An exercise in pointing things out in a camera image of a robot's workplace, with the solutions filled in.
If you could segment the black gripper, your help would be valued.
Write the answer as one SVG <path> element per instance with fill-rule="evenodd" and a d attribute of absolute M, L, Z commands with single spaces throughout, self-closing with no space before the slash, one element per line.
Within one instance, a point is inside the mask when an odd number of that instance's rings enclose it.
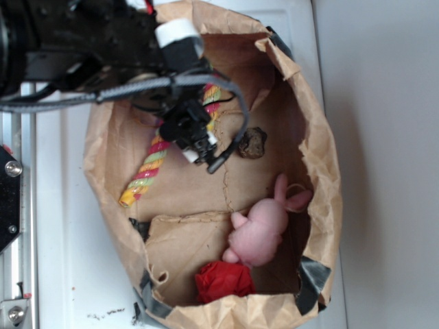
<path fill-rule="evenodd" d="M 211 117 L 195 99 L 178 103 L 164 118 L 159 134 L 175 143 L 190 163 L 207 163 L 215 159 L 216 138 L 207 130 Z"/>

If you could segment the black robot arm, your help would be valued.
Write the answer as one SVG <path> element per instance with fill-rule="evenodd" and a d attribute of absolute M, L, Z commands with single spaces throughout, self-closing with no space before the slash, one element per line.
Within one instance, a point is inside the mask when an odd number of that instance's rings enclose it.
<path fill-rule="evenodd" d="M 163 120 L 161 136 L 191 162 L 212 164 L 216 143 L 202 107 L 211 75 L 204 42 L 187 19 L 159 23 L 126 1 L 2 1 L 1 110 L 56 109 L 130 99 Z"/>

